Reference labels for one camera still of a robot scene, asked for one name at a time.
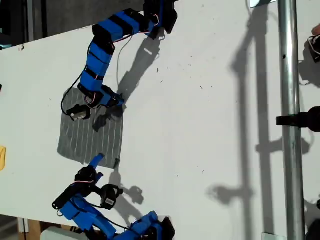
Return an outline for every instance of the black plastic part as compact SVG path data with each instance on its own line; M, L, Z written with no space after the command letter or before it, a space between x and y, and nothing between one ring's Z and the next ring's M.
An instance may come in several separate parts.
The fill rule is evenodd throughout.
M176 230L169 217L165 217L162 224L162 240L172 240L176 235Z
M97 74L95 74L94 71L92 71L87 65L85 66L84 71L89 74L91 77L93 77L95 80L97 81L103 81L104 80L104 76L99 76Z
M319 240L320 239L320 219L316 219L308 228L305 240Z
M123 193L124 191L116 185L104 185L101 188L101 207L111 210L116 205L117 198Z
M132 35L134 33L134 28L125 20L118 17L117 15L112 15L109 18L109 20L111 20L112 22L114 22L115 24L117 24L122 28L123 36Z
M91 116L90 107L87 105L75 105L73 108L66 111L66 114L71 117L72 120L77 120L79 118L86 120Z
M115 52L115 46L112 44L112 41L110 39L106 40L99 36L94 36L92 42L96 44L99 48L101 48L103 51L105 51L105 53L111 56Z
M105 105L106 108L112 108L116 105L118 105L120 100L123 100L119 94L116 94L112 89L106 85L102 85L101 89L105 91L107 94L111 96L109 102L107 105Z
M320 37L319 36L311 36L311 43L308 41L309 51L311 57L315 63L320 62Z
M320 106L311 108L308 112L295 115L278 116L277 126L309 128L312 132L320 132Z
M176 21L178 19L178 14L175 10L174 0L164 0L163 6L163 27L168 34L171 34Z
M108 43L108 42L112 42L112 36L111 33L108 32L106 29L104 29L102 26L100 26L99 24L93 25L92 26L92 32L93 35L98 37L99 39L103 39L104 42Z
M148 230L141 236L141 240L164 240L166 238L157 239L157 229L155 227L149 227Z
M97 172L93 166L83 167L74 177L74 181L85 181L92 182L95 181L97 177Z
M85 229L83 232L89 240L108 240L102 231L95 231L94 228L89 231Z
M145 0L143 4L144 15L155 23L155 14L160 16L161 0ZM175 0L163 0L162 26L168 34L171 34L178 14L175 10ZM149 38L155 39L158 36L160 27L154 27L148 35Z
M94 102L91 102L88 104L89 108L95 108L99 105L101 99L104 97L103 94L99 91L89 91L86 89L81 83L78 84L78 89L88 98L91 99L91 101L94 99Z

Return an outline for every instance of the blue plastic segment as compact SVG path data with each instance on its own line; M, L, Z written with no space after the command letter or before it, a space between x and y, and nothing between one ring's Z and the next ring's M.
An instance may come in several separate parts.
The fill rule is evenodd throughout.
M132 231L128 230L124 233L116 236L114 240L135 240L138 239L141 235L143 235L152 225L158 222L158 215L151 211L147 215L143 216L139 221L136 221L130 226Z
M93 42L91 43L90 53L93 53L104 64L110 64L112 55L107 54Z
M92 76L90 76L88 73L83 71L81 75L80 83L89 91L100 92L103 81L96 80Z
M92 207L80 194L72 197L60 212L68 220L73 220L83 231L89 231L94 225L103 231L108 239L112 239L115 236L116 229L101 212Z
M91 162L89 163L89 166L94 167L94 169L97 168L98 164L101 162L102 159L104 159L104 155L102 153L99 153L97 156L95 156Z
M91 71L93 71L98 76L106 75L107 69L109 67L109 64L103 63L102 61L94 57L92 54L89 54L86 58L86 65Z
M111 40L113 42L115 40L121 39L124 36L122 28L110 19L101 21L98 24L110 33Z
M130 24L133 28L133 35L139 33L140 31L140 24L135 21L133 18L129 17L128 15L125 14L124 11L118 12L115 14L116 16L118 16L119 18L121 18L122 20L124 20L126 23Z

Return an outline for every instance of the metal pole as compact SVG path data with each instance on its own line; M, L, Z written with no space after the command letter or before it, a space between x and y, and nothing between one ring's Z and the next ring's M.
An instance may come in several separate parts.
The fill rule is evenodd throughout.
M300 112L296 0L278 0L282 115ZM282 127L287 239L305 240L301 130Z

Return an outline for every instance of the white table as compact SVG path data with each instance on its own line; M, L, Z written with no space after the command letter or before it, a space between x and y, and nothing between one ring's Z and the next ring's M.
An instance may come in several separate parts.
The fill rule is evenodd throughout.
M320 22L319 9L320 2L298 1L301 60L304 42ZM281 115L277 4L268 6L268 14L257 8L248 34L244 1L184 0L176 10L173 33L160 43L127 102L122 183L143 190L143 204L133 204L142 214L171 216L177 240L256 240L263 231L285 236L283 154L270 153L268 144L282 136L275 121ZM0 145L7 147L0 214L72 223L51 206L82 167L57 153L60 101L82 71L92 38L87 27L0 51ZM104 79L113 90L117 61L121 80L144 39L135 35L120 58L127 41L116 45ZM301 87L301 97L308 110L319 105L320 89ZM308 130L302 136L311 142ZM303 156L309 202L319 194L319 140L315 134ZM105 175L101 187L112 170L98 170ZM308 210L308 216L320 216ZM104 214L125 223L115 210Z

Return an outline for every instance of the black connector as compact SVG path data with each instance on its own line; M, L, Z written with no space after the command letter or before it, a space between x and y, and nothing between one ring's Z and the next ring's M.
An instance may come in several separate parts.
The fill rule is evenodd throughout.
M75 105L73 108L66 111L66 114L71 117L73 121L78 119L89 119L91 116L91 109L87 105Z
M315 63L320 62L320 35L308 39L309 51Z
M175 10L175 2L175 0L145 0L143 4L143 14L154 23L156 23L155 15L160 16L162 18L160 27L163 27L168 34L171 34L178 19L178 14ZM149 38L153 40L156 39L160 27L155 26L148 35Z
M277 126L309 128L312 132L320 132L320 106L311 108L308 112L300 112L289 116L278 116Z

